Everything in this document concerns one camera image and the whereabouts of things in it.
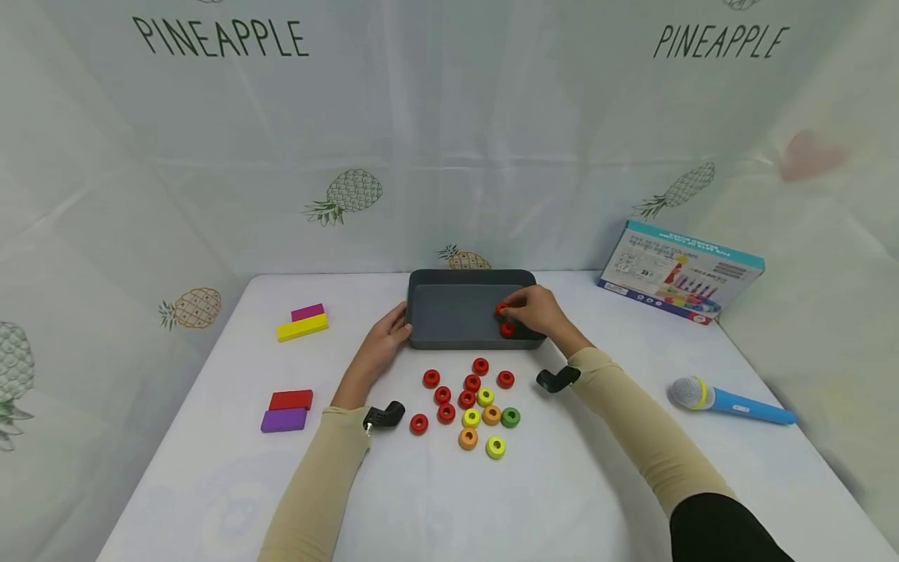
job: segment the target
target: table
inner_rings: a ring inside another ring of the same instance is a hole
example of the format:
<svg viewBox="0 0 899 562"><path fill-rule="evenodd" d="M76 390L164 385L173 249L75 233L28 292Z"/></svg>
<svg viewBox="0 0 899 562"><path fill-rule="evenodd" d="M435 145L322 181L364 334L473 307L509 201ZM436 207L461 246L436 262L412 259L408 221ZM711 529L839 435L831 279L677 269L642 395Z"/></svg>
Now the table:
<svg viewBox="0 0 899 562"><path fill-rule="evenodd" d="M100 555L101 562L255 560L271 515L370 326L405 297L408 274L262 275L240 299ZM851 495L797 427L684 412L665 398L673 380L698 375L776 403L718 325L700 326L597 288L595 274L542 272L584 333L610 353L683 425L743 502L797 561L897 560ZM277 343L292 309L325 303L331 328ZM437 369L454 399L471 362L499 406L521 410L499 434L505 457L462 450L461 425L437 423ZM343 521L335 560L665 560L667 521L604 423L570 389L550 396L540 369L563 357L534 352L403 350L369 403L406 406L404 422L375 433ZM495 384L500 369L515 386ZM305 431L259 431L271 393L312 388ZM425 413L422 437L408 420Z"/></svg>

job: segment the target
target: microphone head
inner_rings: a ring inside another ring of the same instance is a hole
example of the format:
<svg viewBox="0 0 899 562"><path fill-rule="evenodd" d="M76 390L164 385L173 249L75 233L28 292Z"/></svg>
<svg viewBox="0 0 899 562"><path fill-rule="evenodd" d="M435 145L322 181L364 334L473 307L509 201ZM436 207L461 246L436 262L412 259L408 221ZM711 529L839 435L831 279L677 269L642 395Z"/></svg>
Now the microphone head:
<svg viewBox="0 0 899 562"><path fill-rule="evenodd" d="M715 404L715 387L699 377L677 379L671 386L671 398L690 410L708 410Z"/></svg>

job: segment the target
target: right hand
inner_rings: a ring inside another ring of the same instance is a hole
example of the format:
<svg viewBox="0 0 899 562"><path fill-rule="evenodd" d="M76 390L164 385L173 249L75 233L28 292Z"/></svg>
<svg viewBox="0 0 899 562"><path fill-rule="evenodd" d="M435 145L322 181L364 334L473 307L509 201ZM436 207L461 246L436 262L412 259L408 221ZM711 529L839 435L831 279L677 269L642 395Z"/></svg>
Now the right hand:
<svg viewBox="0 0 899 562"><path fill-rule="evenodd" d="M503 309L504 316L546 335L566 358L585 347L595 347L565 316L553 291L543 285L516 290L504 302L509 305Z"/></svg>
<svg viewBox="0 0 899 562"><path fill-rule="evenodd" d="M571 324L556 302L553 291L543 285L531 285L516 290L506 297L504 302L509 305L503 309L506 317L518 320L541 334L552 335Z"/></svg>

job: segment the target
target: curtain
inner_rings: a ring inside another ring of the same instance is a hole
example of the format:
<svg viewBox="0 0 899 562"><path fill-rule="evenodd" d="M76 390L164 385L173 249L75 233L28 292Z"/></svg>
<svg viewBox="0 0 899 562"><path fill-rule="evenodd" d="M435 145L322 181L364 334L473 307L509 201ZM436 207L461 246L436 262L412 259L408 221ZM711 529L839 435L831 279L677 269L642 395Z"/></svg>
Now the curtain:
<svg viewBox="0 0 899 562"><path fill-rule="evenodd" d="M769 260L725 329L866 502L892 465L850 437L895 421L842 420L888 396L895 315L847 305L895 285L894 21L886 0L3 3L0 558L93 560L255 274L600 269L628 218Z"/></svg>

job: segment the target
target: pineapple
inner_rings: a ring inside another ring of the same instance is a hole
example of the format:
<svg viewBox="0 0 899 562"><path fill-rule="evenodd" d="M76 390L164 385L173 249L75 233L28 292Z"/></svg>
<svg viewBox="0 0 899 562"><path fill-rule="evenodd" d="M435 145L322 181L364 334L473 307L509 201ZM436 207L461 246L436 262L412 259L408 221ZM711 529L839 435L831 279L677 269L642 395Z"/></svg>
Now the pineapple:
<svg viewBox="0 0 899 562"><path fill-rule="evenodd" d="M742 12L743 10L752 8L759 1L760 0L725 0L725 4L730 6L732 10Z"/></svg>
<svg viewBox="0 0 899 562"><path fill-rule="evenodd" d="M174 303L163 301L159 314L163 318L161 326L172 331L175 323L185 328L202 329L209 327L222 309L222 296L215 289L200 287L184 293Z"/></svg>
<svg viewBox="0 0 899 562"><path fill-rule="evenodd" d="M309 222L317 220L322 226L343 224L343 213L365 210L380 199L384 188L378 178L365 170L347 170L328 186L327 201L313 201L303 214Z"/></svg>
<svg viewBox="0 0 899 562"><path fill-rule="evenodd" d="M481 254L460 252L455 245L448 245L437 255L441 260L449 262L450 269L490 269L490 262Z"/></svg>
<svg viewBox="0 0 899 562"><path fill-rule="evenodd" d="M644 199L642 205L634 209L635 215L641 219L655 219L664 207L677 207L690 200L715 179L715 163L706 162L695 170L691 170L672 183L665 195L655 195L652 199Z"/></svg>
<svg viewBox="0 0 899 562"><path fill-rule="evenodd" d="M34 358L25 331L12 322L0 322L0 450L13 450L10 435L20 435L15 420L31 414L15 406L15 401L34 388Z"/></svg>

